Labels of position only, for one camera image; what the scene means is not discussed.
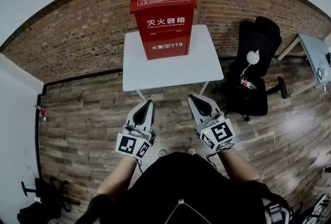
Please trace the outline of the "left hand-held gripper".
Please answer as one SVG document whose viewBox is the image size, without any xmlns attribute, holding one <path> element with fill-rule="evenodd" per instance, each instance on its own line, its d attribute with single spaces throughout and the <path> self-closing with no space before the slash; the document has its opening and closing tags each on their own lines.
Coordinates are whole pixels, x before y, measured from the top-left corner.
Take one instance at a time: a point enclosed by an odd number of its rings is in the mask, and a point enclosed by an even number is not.
<svg viewBox="0 0 331 224">
<path fill-rule="evenodd" d="M 142 159 L 155 142 L 154 115 L 155 107 L 152 100 L 143 101 L 135 106 L 127 116 L 123 132 L 117 136 L 115 151 L 134 159 Z"/>
</svg>

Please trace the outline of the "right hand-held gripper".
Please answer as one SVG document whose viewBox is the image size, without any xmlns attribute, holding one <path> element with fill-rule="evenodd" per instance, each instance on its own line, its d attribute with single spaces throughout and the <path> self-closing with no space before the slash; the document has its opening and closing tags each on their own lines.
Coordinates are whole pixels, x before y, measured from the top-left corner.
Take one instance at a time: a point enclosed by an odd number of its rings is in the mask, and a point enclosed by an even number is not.
<svg viewBox="0 0 331 224">
<path fill-rule="evenodd" d="M 203 95 L 189 94 L 188 105 L 198 124 L 195 129 L 198 138 L 212 152 L 224 151 L 233 145 L 235 132 L 231 121 L 224 117 L 215 101 Z"/>
</svg>

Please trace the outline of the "red fire extinguisher box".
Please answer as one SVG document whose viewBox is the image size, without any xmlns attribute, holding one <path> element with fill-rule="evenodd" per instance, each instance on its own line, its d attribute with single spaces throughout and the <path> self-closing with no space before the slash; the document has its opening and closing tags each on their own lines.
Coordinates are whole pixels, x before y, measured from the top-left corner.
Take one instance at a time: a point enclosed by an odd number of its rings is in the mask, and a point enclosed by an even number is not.
<svg viewBox="0 0 331 224">
<path fill-rule="evenodd" d="M 159 7 L 134 14 L 148 60 L 188 54 L 193 8 Z"/>
</svg>

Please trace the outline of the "person's left forearm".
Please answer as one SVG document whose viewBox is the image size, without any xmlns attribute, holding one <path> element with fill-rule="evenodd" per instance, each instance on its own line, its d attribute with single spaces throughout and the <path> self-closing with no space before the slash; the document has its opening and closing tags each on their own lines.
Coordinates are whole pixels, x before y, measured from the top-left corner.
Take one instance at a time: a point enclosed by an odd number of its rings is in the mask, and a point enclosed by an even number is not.
<svg viewBox="0 0 331 224">
<path fill-rule="evenodd" d="M 128 190 L 136 166 L 135 159 L 130 156 L 123 157 L 97 188 L 96 195 L 106 195 L 114 200 L 118 199 Z"/>
</svg>

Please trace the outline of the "person's right forearm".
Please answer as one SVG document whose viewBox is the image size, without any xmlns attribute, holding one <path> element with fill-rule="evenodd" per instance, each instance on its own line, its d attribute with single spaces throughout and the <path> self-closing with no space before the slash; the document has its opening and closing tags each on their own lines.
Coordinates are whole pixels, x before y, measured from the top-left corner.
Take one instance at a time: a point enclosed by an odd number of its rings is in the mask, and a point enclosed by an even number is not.
<svg viewBox="0 0 331 224">
<path fill-rule="evenodd" d="M 231 180 L 242 183 L 263 182 L 257 170 L 235 149 L 231 148 L 223 152 L 218 152 L 217 155 Z"/>
</svg>

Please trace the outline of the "white square table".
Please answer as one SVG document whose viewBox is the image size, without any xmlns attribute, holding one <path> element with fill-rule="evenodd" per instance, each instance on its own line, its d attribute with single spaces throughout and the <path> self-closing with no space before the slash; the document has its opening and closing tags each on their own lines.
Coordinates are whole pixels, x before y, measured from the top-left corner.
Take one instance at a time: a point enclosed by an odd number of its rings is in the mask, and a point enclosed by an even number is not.
<svg viewBox="0 0 331 224">
<path fill-rule="evenodd" d="M 148 60 L 139 32 L 127 33 L 124 42 L 123 91 L 203 83 L 224 79 L 212 38 L 206 25 L 194 25 L 188 55 Z"/>
</svg>

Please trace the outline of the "red label drink bottle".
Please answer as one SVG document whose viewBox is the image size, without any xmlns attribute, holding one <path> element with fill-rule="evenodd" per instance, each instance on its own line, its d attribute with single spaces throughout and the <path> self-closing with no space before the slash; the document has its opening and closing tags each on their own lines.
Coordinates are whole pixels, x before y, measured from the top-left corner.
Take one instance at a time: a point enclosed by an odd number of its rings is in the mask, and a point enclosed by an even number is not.
<svg viewBox="0 0 331 224">
<path fill-rule="evenodd" d="M 247 79 L 241 78 L 240 83 L 241 83 L 242 86 L 244 86 L 248 89 L 252 89 L 252 90 L 257 89 L 257 87 L 253 83 L 249 82 Z"/>
</svg>

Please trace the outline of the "white round lamp gold stem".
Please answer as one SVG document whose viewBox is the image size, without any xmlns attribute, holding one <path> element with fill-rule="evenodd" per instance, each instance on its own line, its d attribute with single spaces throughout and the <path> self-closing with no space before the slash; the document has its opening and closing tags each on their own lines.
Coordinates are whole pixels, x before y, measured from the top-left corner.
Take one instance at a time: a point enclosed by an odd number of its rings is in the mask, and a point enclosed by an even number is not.
<svg viewBox="0 0 331 224">
<path fill-rule="evenodd" d="M 242 71 L 240 74 L 240 77 L 242 78 L 245 74 L 245 71 L 251 66 L 256 65 L 259 62 L 260 55 L 259 55 L 259 49 L 256 51 L 249 51 L 246 55 L 246 61 L 248 63 L 248 66 Z"/>
</svg>

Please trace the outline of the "person's black shirt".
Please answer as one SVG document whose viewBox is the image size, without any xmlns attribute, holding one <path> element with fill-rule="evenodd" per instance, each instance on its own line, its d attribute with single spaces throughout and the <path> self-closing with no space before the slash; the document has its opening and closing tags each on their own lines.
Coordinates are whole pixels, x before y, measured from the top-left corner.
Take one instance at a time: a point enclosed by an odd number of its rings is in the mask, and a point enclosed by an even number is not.
<svg viewBox="0 0 331 224">
<path fill-rule="evenodd" d="M 76 224 L 267 224 L 273 205 L 289 210 L 263 183 L 240 183 L 198 155 L 171 153 L 118 199 L 94 197 Z"/>
</svg>

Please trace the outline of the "black office chair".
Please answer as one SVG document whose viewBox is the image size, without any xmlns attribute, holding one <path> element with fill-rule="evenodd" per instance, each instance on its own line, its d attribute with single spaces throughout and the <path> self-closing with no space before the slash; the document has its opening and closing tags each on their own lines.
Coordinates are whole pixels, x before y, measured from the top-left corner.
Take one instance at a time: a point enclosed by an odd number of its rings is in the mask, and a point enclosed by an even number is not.
<svg viewBox="0 0 331 224">
<path fill-rule="evenodd" d="M 239 25 L 238 52 L 229 65 L 226 81 L 220 87 L 214 87 L 212 93 L 222 93 L 227 97 L 227 110 L 244 116 L 250 121 L 252 116 L 265 116 L 268 112 L 267 96 L 281 92 L 282 98 L 288 98 L 288 90 L 282 77 L 277 78 L 277 85 L 266 89 L 264 77 L 270 63 L 282 43 L 279 26 L 265 17 L 257 17 L 254 22 L 242 21 Z M 243 76 L 257 89 L 248 89 L 241 85 L 240 74 L 248 66 L 246 55 L 259 49 L 260 59 L 251 65 Z"/>
</svg>

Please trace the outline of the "grey desk with wooden legs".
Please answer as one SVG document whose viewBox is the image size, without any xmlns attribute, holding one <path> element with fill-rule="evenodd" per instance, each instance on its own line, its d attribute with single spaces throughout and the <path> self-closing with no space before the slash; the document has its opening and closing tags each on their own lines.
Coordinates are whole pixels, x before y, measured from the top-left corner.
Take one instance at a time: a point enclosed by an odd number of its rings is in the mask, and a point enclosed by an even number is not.
<svg viewBox="0 0 331 224">
<path fill-rule="evenodd" d="M 277 57 L 277 60 L 282 60 L 298 43 L 303 47 L 307 59 L 310 63 L 314 80 L 298 89 L 295 92 L 289 94 L 291 98 L 303 93 L 304 91 L 316 87 L 322 86 L 326 90 L 326 86 L 331 84 L 331 66 L 328 63 L 326 55 L 329 53 L 328 47 L 325 42 L 304 34 L 298 34 L 296 38 L 288 45 L 288 47 Z M 318 68 L 324 72 L 324 78 L 322 80 L 318 77 Z"/>
</svg>

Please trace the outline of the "black swivel chair with bag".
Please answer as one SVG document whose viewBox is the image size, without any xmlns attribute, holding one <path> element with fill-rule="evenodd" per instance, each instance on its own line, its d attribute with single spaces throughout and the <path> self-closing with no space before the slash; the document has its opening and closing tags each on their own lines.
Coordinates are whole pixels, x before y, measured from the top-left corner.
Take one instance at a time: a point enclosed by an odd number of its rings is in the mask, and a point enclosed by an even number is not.
<svg viewBox="0 0 331 224">
<path fill-rule="evenodd" d="M 34 189 L 25 187 L 24 182 L 21 182 L 24 195 L 34 193 L 35 197 L 33 204 L 19 210 L 18 222 L 20 224 L 48 224 L 52 219 L 59 219 L 62 210 L 68 213 L 71 211 L 66 204 L 79 206 L 80 202 L 63 195 L 67 185 L 69 185 L 67 180 L 61 181 L 55 177 L 50 177 L 49 182 L 35 178 Z"/>
</svg>

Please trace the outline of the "red and white wall fixture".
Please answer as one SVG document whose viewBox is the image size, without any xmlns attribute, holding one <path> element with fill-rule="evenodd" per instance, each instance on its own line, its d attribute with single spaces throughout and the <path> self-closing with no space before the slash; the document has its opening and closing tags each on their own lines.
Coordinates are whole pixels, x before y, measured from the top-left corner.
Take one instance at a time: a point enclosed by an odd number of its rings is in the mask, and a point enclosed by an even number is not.
<svg viewBox="0 0 331 224">
<path fill-rule="evenodd" d="M 35 105 L 35 108 L 37 110 L 39 120 L 46 122 L 47 121 L 46 108 L 44 106 L 39 106 L 39 105 Z"/>
</svg>

